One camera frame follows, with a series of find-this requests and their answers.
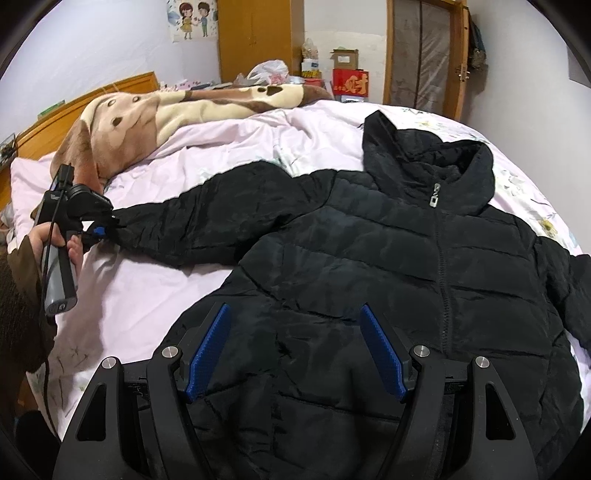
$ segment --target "wall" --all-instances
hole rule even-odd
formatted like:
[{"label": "wall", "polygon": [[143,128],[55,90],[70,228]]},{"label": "wall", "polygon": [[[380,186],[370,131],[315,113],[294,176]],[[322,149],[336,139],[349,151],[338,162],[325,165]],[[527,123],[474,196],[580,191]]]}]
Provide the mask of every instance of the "wall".
[{"label": "wall", "polygon": [[359,49],[369,72],[369,101],[382,103],[386,61],[385,0],[306,0],[306,37],[318,47],[323,77],[332,79],[334,48]]},{"label": "wall", "polygon": [[567,47],[527,0],[469,0],[488,56],[464,122],[537,184],[591,252],[591,89],[569,80]]},{"label": "wall", "polygon": [[167,83],[219,81],[217,43],[173,44],[165,0],[63,0],[0,80],[0,141],[60,100],[150,71]]}]

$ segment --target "cartoon girl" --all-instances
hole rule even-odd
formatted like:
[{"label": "cartoon girl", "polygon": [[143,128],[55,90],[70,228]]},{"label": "cartoon girl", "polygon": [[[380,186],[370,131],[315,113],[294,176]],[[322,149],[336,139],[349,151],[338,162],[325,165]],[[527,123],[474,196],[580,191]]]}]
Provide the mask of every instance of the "cartoon girl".
[{"label": "cartoon girl", "polygon": [[193,32],[193,25],[192,16],[193,16],[193,6],[188,3],[180,4],[178,10],[181,13],[181,31],[185,33],[185,40],[187,40],[187,35],[189,36],[189,40],[192,40],[191,33]]}]

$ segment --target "brown and beige blanket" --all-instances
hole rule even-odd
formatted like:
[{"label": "brown and beige blanket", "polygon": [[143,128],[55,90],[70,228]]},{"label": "brown and beige blanket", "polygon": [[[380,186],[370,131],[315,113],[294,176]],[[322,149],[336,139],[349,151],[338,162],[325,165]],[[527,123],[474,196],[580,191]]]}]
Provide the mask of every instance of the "brown and beige blanket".
[{"label": "brown and beige blanket", "polygon": [[75,184],[103,193],[109,179],[148,157],[180,127],[322,99],[330,99],[326,90],[309,85],[110,93],[94,99],[74,123],[53,158],[51,176],[61,164],[70,164]]}]

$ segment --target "jacket hood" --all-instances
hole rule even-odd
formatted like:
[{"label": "jacket hood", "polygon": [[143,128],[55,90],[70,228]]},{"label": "jacket hood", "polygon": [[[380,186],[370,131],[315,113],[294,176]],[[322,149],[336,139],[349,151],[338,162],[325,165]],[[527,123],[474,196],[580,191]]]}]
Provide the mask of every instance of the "jacket hood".
[{"label": "jacket hood", "polygon": [[399,130],[381,111],[365,119],[363,164],[380,191],[419,206],[429,206],[437,183],[437,208],[451,213],[478,213],[495,194],[493,156],[484,143]]}]

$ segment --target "cartoon poster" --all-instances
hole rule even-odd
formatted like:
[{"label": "cartoon poster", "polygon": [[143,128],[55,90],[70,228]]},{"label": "cartoon poster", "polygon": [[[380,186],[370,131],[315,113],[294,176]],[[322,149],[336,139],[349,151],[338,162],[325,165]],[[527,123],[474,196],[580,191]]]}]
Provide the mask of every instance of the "cartoon poster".
[{"label": "cartoon poster", "polygon": [[217,39],[217,0],[167,0],[173,42]]}]

